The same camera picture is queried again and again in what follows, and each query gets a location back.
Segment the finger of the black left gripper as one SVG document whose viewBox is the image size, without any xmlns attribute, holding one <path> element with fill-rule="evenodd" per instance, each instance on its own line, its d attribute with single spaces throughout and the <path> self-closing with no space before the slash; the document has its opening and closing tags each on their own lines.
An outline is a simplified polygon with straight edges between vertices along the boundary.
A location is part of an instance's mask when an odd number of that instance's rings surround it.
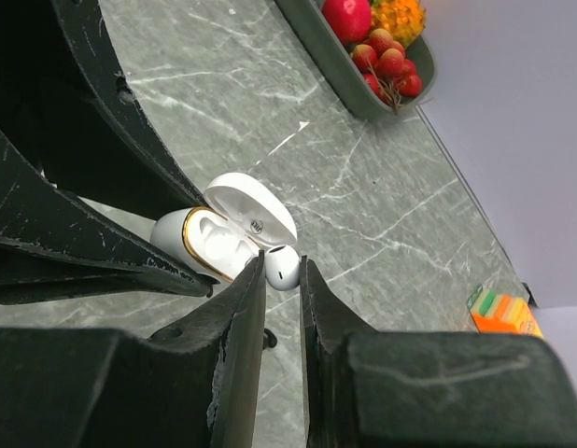
<svg viewBox="0 0 577 448">
<path fill-rule="evenodd" d="M 199 206 L 95 1 L 0 1 L 0 130 L 59 188 L 140 217 Z"/>
<path fill-rule="evenodd" d="M 209 297 L 213 286 L 54 188 L 0 130 L 0 304 L 134 290 Z"/>
</svg>

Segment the white earbud charging case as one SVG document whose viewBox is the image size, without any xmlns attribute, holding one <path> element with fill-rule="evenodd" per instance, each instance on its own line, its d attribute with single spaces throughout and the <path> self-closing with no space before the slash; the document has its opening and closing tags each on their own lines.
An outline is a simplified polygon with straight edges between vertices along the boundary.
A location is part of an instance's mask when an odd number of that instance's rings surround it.
<svg viewBox="0 0 577 448">
<path fill-rule="evenodd" d="M 205 204 L 157 220 L 149 242 L 173 259 L 227 287 L 262 249 L 295 246 L 298 233 L 285 205 L 260 181 L 242 173 L 214 178 Z"/>
</svg>

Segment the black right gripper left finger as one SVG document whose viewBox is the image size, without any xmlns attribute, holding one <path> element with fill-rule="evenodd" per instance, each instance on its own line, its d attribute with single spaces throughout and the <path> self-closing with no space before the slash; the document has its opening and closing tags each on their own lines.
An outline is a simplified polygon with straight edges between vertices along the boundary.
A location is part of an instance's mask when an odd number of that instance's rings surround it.
<svg viewBox="0 0 577 448">
<path fill-rule="evenodd" d="M 263 256 L 143 339 L 0 328 L 0 447 L 248 447 L 263 350 Z"/>
</svg>

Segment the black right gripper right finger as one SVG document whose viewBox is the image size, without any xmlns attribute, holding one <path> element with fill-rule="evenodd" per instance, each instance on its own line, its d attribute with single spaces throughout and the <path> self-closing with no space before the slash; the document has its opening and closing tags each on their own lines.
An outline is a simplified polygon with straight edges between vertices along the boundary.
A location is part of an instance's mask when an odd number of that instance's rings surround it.
<svg viewBox="0 0 577 448">
<path fill-rule="evenodd" d="M 577 447 L 577 396 L 542 339 L 381 331 L 300 267 L 310 447 Z"/>
</svg>

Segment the white earbud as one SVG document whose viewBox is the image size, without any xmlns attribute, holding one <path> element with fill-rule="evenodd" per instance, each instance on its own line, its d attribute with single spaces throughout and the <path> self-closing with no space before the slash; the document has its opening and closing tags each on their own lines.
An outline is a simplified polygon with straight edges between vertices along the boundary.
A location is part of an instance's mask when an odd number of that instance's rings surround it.
<svg viewBox="0 0 577 448">
<path fill-rule="evenodd" d="M 264 256 L 265 276 L 278 291 L 289 291 L 299 285 L 300 257 L 289 245 L 269 249 Z"/>
</svg>

